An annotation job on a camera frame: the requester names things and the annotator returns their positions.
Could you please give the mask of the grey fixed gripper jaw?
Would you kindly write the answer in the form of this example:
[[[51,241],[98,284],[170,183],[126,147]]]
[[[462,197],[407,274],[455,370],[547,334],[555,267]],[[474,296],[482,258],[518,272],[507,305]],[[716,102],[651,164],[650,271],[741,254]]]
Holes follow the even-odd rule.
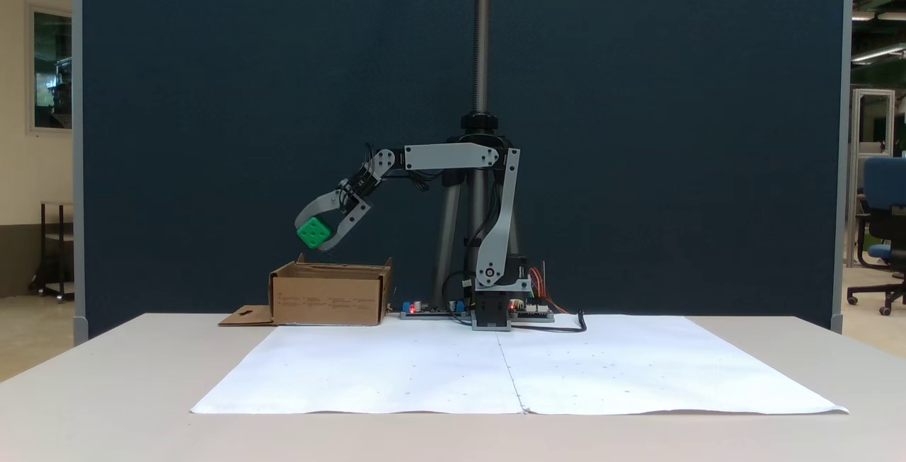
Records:
[[[346,191],[331,190],[305,205],[295,218],[297,232],[346,232]]]

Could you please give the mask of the grey pivoting gripper jaw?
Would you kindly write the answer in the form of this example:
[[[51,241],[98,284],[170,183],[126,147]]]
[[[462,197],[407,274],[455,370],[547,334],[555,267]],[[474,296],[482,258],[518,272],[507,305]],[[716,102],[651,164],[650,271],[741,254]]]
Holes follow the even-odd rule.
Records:
[[[339,246],[339,243],[365,220],[371,210],[372,204],[361,197],[334,197],[327,210],[319,214],[329,233],[329,237],[319,246],[319,250],[327,253]]]

